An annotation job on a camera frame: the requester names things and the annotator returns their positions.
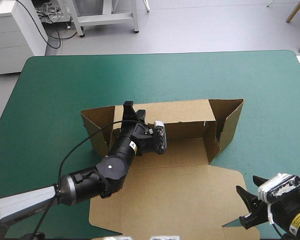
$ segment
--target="white table frame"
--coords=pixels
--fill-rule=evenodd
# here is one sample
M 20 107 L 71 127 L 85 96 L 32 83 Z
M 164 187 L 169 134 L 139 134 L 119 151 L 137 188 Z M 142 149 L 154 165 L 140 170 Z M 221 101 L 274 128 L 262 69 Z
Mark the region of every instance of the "white table frame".
M 113 13 L 117 7 L 118 1 L 115 2 L 114 7 L 112 0 L 103 0 L 102 14 L 100 15 L 90 15 L 90 16 L 80 16 L 76 1 L 66 0 L 68 7 L 73 19 L 74 26 L 80 37 L 84 37 L 83 27 L 84 26 L 96 26 L 96 25 L 108 25 L 108 24 L 122 24 L 131 23 L 134 25 L 134 32 L 139 32 L 138 23 L 138 11 L 136 0 L 131 0 L 132 11 L 125 13 Z M 143 0 L 143 3 L 147 9 L 150 11 L 148 0 Z

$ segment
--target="gray floor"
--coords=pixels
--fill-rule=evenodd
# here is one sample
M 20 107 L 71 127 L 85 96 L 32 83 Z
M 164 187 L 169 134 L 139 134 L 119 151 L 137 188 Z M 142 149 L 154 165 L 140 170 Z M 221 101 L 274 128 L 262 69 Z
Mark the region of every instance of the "gray floor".
M 146 12 L 137 0 L 140 32 L 131 24 L 93 26 L 85 37 L 65 40 L 58 50 L 47 48 L 47 55 L 147 54 L 251 50 L 291 50 L 300 46 L 300 11 L 285 23 L 296 0 L 149 0 Z M 82 15 L 100 12 L 102 1 L 78 0 Z M 131 8 L 120 0 L 117 11 Z M 59 26 L 66 37 L 74 32 Z M 0 75 L 0 116 L 19 74 Z

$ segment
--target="white cabinet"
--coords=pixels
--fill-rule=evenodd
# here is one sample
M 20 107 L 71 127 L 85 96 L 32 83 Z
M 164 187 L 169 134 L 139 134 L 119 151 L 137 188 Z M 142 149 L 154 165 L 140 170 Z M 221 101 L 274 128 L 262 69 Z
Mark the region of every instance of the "white cabinet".
M 20 0 L 48 40 L 31 0 Z M 0 74 L 21 72 L 26 60 L 44 56 L 47 44 L 26 10 L 15 0 L 0 1 Z

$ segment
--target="white sticker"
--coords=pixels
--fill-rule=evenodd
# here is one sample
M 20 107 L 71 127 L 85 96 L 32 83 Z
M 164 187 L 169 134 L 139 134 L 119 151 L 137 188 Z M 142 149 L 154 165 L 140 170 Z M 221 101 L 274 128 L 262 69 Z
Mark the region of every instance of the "white sticker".
M 289 227 L 289 232 L 292 233 L 293 235 L 297 236 L 298 229 L 291 224 Z
M 134 154 L 137 154 L 138 148 L 133 141 L 130 142 L 129 146 L 134 150 Z

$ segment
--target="cardboard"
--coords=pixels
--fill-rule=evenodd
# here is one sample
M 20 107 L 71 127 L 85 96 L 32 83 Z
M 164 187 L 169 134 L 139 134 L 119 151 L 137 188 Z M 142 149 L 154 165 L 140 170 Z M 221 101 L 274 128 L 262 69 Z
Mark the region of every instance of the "cardboard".
M 135 240 L 159 235 L 178 235 L 182 240 L 260 239 L 256 229 L 221 227 L 247 213 L 235 190 L 245 182 L 238 171 L 209 165 L 233 139 L 242 106 L 243 99 L 135 104 L 135 110 L 146 110 L 147 123 L 165 123 L 167 151 L 136 156 L 121 191 L 91 200 L 89 222 Z M 89 135 L 121 120 L 122 114 L 122 106 L 81 112 Z M 106 155 L 120 127 L 116 124 L 92 138 L 93 149 Z

